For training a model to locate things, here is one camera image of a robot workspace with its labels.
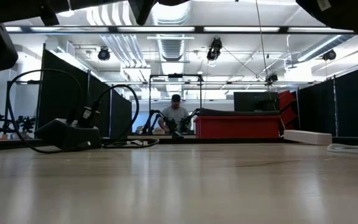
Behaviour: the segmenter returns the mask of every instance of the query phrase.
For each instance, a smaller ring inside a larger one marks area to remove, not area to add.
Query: black monitor
[[[256,111],[278,111],[280,103],[278,93],[274,92],[235,92],[234,111],[256,112]]]

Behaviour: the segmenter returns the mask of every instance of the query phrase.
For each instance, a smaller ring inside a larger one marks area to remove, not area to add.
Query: wooden table
[[[0,151],[0,223],[358,223],[358,156],[301,144]]]

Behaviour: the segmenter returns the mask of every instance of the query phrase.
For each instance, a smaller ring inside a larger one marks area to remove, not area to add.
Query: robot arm
[[[157,115],[155,117],[155,121],[153,122],[153,125],[149,128],[152,116],[155,113],[157,113]],[[174,120],[168,119],[159,110],[150,110],[149,117],[147,118],[147,121],[144,124],[142,134],[152,134],[153,126],[158,121],[159,117],[161,117],[165,121],[165,123],[167,124],[167,127],[169,128],[170,132],[175,132],[176,131],[176,123],[175,123]]]
[[[189,130],[189,123],[191,119],[193,119],[193,117],[196,115],[198,116],[199,114],[200,114],[200,109],[197,108],[189,116],[187,116],[186,118],[182,118],[180,120],[180,132],[186,133]]]

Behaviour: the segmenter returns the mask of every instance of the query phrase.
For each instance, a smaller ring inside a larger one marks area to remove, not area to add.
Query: gray t-shirt
[[[186,108],[179,107],[178,109],[173,109],[171,106],[165,108],[162,111],[162,114],[168,119],[175,120],[177,124],[177,131],[180,130],[180,120],[189,116],[189,112],[186,110]]]

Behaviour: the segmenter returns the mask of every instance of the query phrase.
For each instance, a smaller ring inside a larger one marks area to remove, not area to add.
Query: man
[[[180,130],[180,120],[182,118],[186,118],[187,116],[189,116],[189,112],[186,110],[186,108],[180,107],[180,95],[178,95],[178,94],[175,94],[175,95],[172,96],[171,106],[165,108],[162,111],[162,114],[166,118],[173,119],[175,121],[175,123],[177,124],[177,130],[176,131]],[[165,131],[165,133],[168,134],[171,131],[164,124],[164,120],[162,118],[160,118],[160,120],[158,121],[158,124]]]

